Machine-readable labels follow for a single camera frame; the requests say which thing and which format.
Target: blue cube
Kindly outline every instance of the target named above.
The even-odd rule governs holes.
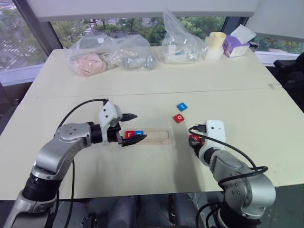
[[[143,131],[135,131],[135,135],[143,134]]]
[[[186,110],[188,107],[185,105],[185,103],[180,103],[177,108],[182,112]]]

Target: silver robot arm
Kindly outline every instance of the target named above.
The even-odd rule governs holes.
[[[121,114],[118,106],[107,102],[99,114],[100,124],[69,123],[58,128],[54,138],[40,150],[25,188],[19,193],[4,228],[44,228],[57,190],[75,155],[93,143],[118,142],[135,144],[146,137],[130,139],[120,136],[119,121],[128,121],[133,114]]]
[[[207,121],[206,125],[199,126],[199,131],[205,132],[208,137],[225,141],[222,121]],[[218,226],[221,228],[256,227],[266,207],[271,206],[276,199],[272,182],[262,171],[260,174],[248,176],[254,170],[223,150],[223,145],[210,139],[205,139],[203,144],[196,143],[198,147],[193,148],[202,163],[209,166],[214,179],[225,191],[224,201],[217,213]]]

